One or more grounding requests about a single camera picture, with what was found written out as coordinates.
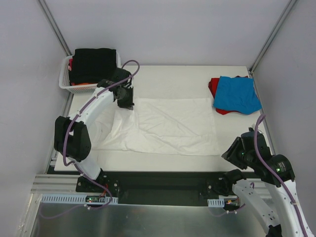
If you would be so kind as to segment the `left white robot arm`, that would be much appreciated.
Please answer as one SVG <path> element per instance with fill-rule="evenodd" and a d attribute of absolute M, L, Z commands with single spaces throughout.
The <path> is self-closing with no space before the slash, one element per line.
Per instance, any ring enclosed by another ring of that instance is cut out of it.
<path fill-rule="evenodd" d="M 59 116 L 55 121 L 54 149 L 70 160 L 64 161 L 65 166 L 74 164 L 81 174 L 89 177 L 87 186 L 94 192 L 101 191 L 105 181 L 99 177 L 101 168 L 91 155 L 89 129 L 114 102 L 119 108 L 132 110 L 134 107 L 132 74 L 122 68 L 116 68 L 110 78 L 101 80 L 75 113 Z"/>

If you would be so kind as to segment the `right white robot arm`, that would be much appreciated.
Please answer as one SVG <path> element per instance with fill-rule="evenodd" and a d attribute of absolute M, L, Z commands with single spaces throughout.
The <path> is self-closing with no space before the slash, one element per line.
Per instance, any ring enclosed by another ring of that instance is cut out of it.
<path fill-rule="evenodd" d="M 289 160 L 272 155 L 265 137 L 249 131 L 237 137 L 222 158 L 237 166 L 220 180 L 218 193 L 236 195 L 256 217 L 268 237 L 314 236 L 298 201 L 295 175 Z M 270 208 L 242 173 L 250 167 L 265 185 L 274 203 Z"/>

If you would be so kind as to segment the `white plastic basket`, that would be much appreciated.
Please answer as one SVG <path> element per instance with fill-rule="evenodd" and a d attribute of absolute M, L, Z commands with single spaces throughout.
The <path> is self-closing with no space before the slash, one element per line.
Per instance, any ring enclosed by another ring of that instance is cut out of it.
<path fill-rule="evenodd" d="M 66 89 L 73 94 L 93 91 L 96 88 L 97 83 L 94 83 L 94 84 L 85 83 L 85 84 L 79 84 L 79 85 L 70 85 L 68 63 L 69 63 L 69 59 L 72 58 L 72 56 L 73 55 L 67 56 L 62 61 L 61 71 L 60 71 L 60 75 L 59 75 L 60 88 Z M 121 67 L 121 59 L 120 59 L 120 55 L 117 51 L 117 68 L 119 68 L 119 67 Z"/>

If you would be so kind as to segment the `white t shirt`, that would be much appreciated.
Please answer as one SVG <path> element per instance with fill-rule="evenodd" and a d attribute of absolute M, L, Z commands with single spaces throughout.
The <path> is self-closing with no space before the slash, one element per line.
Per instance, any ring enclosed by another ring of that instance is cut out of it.
<path fill-rule="evenodd" d="M 133 110 L 110 106 L 96 120 L 95 150 L 216 156 L 211 98 L 135 100 Z"/>

